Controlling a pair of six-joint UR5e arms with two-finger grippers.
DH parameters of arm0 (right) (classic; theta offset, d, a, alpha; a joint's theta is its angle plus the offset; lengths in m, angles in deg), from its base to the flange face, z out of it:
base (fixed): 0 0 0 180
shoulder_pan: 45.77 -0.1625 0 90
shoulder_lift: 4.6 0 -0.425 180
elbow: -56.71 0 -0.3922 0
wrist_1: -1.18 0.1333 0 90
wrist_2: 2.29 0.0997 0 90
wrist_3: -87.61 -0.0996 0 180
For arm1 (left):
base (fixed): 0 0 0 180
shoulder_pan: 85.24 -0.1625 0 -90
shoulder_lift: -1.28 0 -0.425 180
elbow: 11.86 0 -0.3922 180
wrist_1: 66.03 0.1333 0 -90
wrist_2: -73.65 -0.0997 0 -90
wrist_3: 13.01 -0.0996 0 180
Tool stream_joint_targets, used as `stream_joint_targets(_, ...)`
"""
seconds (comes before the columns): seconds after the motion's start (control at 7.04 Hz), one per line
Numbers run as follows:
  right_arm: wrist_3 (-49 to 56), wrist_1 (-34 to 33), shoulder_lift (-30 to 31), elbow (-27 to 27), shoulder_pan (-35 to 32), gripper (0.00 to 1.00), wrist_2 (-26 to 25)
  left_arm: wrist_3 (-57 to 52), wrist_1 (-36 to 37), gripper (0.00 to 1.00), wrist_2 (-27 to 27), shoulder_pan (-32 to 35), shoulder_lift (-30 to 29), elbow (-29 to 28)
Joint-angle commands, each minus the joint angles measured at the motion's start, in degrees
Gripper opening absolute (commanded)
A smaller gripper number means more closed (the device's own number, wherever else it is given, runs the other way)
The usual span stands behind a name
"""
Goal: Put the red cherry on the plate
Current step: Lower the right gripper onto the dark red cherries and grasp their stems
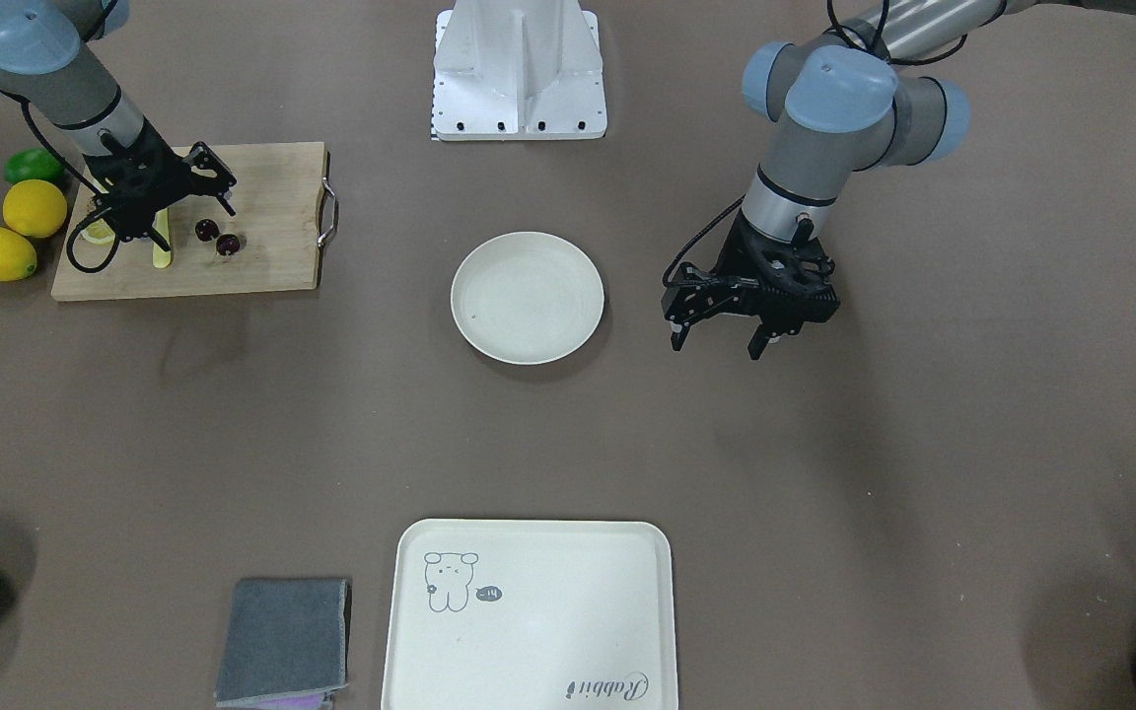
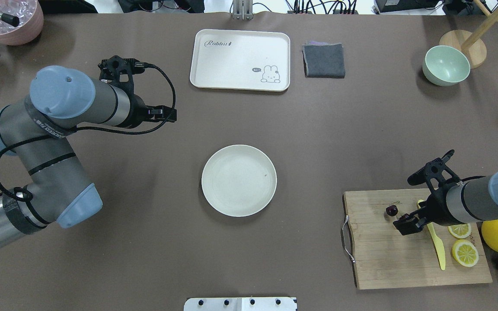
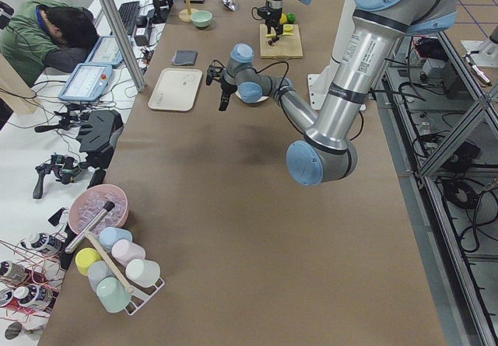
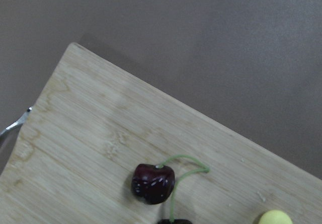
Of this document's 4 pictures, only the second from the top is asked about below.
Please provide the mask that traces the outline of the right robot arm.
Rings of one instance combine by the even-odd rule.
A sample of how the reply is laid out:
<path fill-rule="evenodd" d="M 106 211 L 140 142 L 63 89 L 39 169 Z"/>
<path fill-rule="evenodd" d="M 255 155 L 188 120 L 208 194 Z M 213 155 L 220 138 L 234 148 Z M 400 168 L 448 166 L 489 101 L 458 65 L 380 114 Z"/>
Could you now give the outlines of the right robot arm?
<path fill-rule="evenodd" d="M 421 232 L 430 223 L 448 227 L 498 220 L 498 172 L 463 181 L 446 165 L 429 162 L 407 182 L 427 184 L 431 193 L 418 210 L 393 223 L 402 235 Z"/>

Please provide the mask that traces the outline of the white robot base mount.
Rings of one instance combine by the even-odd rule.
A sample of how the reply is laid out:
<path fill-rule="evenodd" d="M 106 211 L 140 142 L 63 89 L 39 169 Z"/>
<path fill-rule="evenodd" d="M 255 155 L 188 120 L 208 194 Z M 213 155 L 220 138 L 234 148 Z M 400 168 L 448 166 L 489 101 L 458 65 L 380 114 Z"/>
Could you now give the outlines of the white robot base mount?
<path fill-rule="evenodd" d="M 292 297 L 219 297 L 189 298 L 184 311 L 297 311 Z"/>

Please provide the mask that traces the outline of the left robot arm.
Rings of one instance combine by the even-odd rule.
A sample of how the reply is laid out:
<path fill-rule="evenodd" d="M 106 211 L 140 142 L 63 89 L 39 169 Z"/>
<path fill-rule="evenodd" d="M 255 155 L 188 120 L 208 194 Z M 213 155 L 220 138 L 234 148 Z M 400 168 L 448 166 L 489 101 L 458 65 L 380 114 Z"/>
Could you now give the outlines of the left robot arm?
<path fill-rule="evenodd" d="M 98 213 L 102 199 L 67 137 L 84 130 L 123 135 L 151 133 L 176 121 L 172 106 L 145 105 L 133 75 L 160 69 L 113 57 L 93 79 L 62 66 L 39 70 L 29 93 L 0 110 L 0 248 L 51 223 L 71 228 Z"/>

